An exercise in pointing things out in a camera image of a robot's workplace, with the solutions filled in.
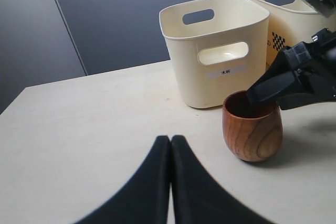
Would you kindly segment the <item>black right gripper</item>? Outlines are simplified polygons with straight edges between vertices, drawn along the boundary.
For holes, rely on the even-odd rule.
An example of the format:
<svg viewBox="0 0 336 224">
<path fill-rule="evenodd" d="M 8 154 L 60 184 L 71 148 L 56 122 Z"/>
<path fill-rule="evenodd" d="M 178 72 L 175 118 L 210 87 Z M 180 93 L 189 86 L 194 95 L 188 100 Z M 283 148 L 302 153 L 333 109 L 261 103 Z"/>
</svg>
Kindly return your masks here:
<svg viewBox="0 0 336 224">
<path fill-rule="evenodd" d="M 266 72 L 246 91 L 252 106 L 276 103 L 299 108 L 335 103 L 335 32 L 324 28 L 311 42 L 283 47 Z"/>
</svg>

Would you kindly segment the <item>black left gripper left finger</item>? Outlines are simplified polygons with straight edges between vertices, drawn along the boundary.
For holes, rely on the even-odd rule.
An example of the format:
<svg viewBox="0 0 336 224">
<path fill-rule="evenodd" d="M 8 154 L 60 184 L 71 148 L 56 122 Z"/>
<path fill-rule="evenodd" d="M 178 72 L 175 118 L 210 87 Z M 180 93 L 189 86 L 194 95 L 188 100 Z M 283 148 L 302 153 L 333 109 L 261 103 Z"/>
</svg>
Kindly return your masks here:
<svg viewBox="0 0 336 224">
<path fill-rule="evenodd" d="M 76 223 L 167 223 L 170 139 L 159 135 L 131 178 L 106 202 Z"/>
</svg>

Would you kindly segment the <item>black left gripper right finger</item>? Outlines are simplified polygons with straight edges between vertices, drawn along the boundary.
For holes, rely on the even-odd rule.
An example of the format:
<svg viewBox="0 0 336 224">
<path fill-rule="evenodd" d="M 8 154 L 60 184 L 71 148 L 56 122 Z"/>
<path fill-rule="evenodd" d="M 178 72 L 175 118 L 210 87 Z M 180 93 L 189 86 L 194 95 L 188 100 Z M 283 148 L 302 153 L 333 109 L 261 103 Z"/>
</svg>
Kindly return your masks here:
<svg viewBox="0 0 336 224">
<path fill-rule="evenodd" d="M 173 208 L 176 223 L 267 223 L 228 193 L 205 169 L 187 139 L 171 139 Z"/>
</svg>

